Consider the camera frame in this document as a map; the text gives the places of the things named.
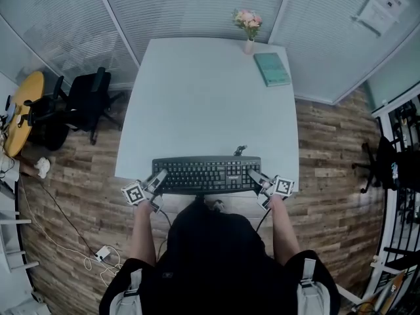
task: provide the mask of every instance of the hand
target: hand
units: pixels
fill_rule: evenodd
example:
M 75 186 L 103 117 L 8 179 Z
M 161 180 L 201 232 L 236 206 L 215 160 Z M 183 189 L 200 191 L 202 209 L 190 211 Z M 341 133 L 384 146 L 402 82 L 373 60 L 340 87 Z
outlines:
M 270 203 L 268 204 L 268 206 L 270 207 L 271 210 L 274 210 L 276 207 L 279 207 L 279 206 L 283 207 L 284 206 L 283 197 L 278 194 L 271 195 Z
M 150 214 L 153 212 L 153 208 L 150 205 L 149 201 L 142 201 L 136 208 L 135 215 L 136 217 L 149 217 Z

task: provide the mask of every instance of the white cable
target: white cable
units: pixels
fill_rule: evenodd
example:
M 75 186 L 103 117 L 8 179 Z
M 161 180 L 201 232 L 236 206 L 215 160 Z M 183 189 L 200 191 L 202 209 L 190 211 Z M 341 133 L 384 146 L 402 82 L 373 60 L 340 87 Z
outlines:
M 23 181 L 23 179 L 21 178 L 20 179 L 21 181 L 22 181 L 22 189 L 24 190 L 24 195 L 25 195 L 25 200 L 26 200 L 26 203 L 28 204 L 28 209 L 29 209 L 29 212 L 31 213 L 31 216 L 32 216 L 32 218 L 34 219 L 34 221 L 35 221 L 35 223 L 38 225 L 38 227 L 42 230 L 42 232 L 45 234 L 45 236 L 47 237 L 47 239 L 48 240 L 50 240 L 51 242 L 53 242 L 54 244 L 55 244 L 55 246 L 58 246 L 59 248 L 61 248 L 61 249 L 64 249 L 64 250 L 66 250 L 66 251 L 70 251 L 70 252 L 74 252 L 74 253 L 77 253 L 77 254 L 79 254 L 79 255 L 81 255 L 84 259 L 83 259 L 83 266 L 87 269 L 87 270 L 92 270 L 92 258 L 89 258 L 89 257 L 87 257 L 86 255 L 84 255 L 82 252 L 79 252 L 79 251 L 76 251 L 76 250 L 74 250 L 74 249 L 68 249 L 68 248 L 66 248 L 66 247 L 64 247 L 64 246 L 61 246 L 60 244 L 57 244 L 48 234 L 47 234 L 47 232 L 44 230 L 44 228 L 40 225 L 40 223 L 38 222 L 38 220 L 36 219 L 36 217 L 35 217 L 35 215 L 34 215 L 34 213 L 32 212 L 32 210 L 31 210 L 31 207 L 30 207 L 30 205 L 29 205 L 29 201 L 28 201 L 28 197 L 27 197 L 27 195 L 26 195 L 26 190 L 25 190 L 25 186 L 24 186 L 24 181 Z M 112 246 L 107 246 L 107 247 L 109 247 L 109 248 L 111 248 L 111 249 L 113 249 L 116 253 L 117 253 L 117 255 L 118 255 L 118 263 L 115 265 L 115 266 L 113 266 L 113 267 L 111 267 L 111 268 L 118 268 L 118 270 L 119 269 L 121 269 L 121 257 L 119 256 L 119 253 L 118 253 L 118 251 L 116 250 L 116 249 L 114 249 Z M 89 262 L 89 264 L 90 264 L 90 268 L 88 268 L 87 266 L 86 266 L 86 261 L 88 261 Z M 102 277 L 102 275 L 103 275 L 103 273 L 105 273 L 105 272 L 107 272 L 107 271 L 110 271 L 114 276 L 116 276 L 117 275 L 117 273 L 119 272 L 119 271 L 117 271 L 117 272 L 112 272 L 111 271 L 111 268 L 110 267 L 106 267 L 104 264 L 102 264 L 100 261 L 97 261 L 96 259 L 93 259 L 93 261 L 94 262 L 96 262 L 96 263 L 99 263 L 99 264 L 101 264 L 104 268 L 105 268 L 105 271 L 103 271 L 102 273 L 100 273 L 100 278 L 102 279 L 102 282 L 106 285 L 106 287 L 108 287 L 108 284 L 104 281 L 104 278 Z

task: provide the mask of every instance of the black shirt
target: black shirt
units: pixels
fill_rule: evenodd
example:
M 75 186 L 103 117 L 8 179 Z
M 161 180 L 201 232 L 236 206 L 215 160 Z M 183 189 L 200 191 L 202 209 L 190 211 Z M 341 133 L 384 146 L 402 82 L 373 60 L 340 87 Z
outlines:
M 112 299 L 128 288 L 130 273 L 142 268 L 144 315 L 296 314 L 305 258 L 316 260 L 314 280 L 329 289 L 331 314 L 337 314 L 337 288 L 315 252 L 303 251 L 282 266 L 266 255 L 245 217 L 210 211 L 195 201 L 175 219 L 156 267 L 128 259 L 106 290 L 99 312 L 109 314 Z

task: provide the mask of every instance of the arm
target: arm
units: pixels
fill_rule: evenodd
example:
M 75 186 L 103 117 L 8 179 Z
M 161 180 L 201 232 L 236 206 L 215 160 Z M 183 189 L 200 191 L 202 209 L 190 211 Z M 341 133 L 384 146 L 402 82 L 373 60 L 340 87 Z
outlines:
M 285 265 L 292 256 L 301 250 L 287 214 L 286 206 L 280 195 L 274 194 L 271 196 L 270 208 L 273 216 L 274 258 L 281 265 Z
M 143 201 L 136 208 L 133 237 L 131 239 L 130 258 L 136 258 L 156 265 L 156 250 L 153 243 L 150 213 L 153 209 L 148 201 Z

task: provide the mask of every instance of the flower vase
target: flower vase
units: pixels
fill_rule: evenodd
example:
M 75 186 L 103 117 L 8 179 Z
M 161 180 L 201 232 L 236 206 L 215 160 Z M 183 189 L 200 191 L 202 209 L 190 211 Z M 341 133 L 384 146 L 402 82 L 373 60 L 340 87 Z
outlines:
M 248 39 L 245 43 L 245 48 L 243 49 L 244 53 L 247 55 L 252 54 L 254 49 L 254 40 L 253 39 Z

